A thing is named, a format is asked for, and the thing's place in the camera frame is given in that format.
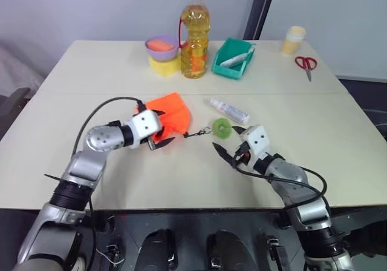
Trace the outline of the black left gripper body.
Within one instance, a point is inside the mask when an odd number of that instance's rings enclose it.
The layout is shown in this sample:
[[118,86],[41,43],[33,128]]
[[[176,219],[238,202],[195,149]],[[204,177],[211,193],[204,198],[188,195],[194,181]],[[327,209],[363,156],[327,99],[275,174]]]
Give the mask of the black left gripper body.
[[140,141],[141,144],[147,143],[149,147],[156,147],[156,145],[164,140],[164,129],[162,126],[161,130],[154,133],[153,135],[146,137]]

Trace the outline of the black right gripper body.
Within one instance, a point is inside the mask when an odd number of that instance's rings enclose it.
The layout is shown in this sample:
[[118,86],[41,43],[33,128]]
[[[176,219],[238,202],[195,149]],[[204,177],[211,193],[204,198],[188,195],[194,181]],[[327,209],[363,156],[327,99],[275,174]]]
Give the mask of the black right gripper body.
[[247,166],[250,158],[250,146],[247,142],[242,142],[232,158],[232,166],[237,167],[240,164]]

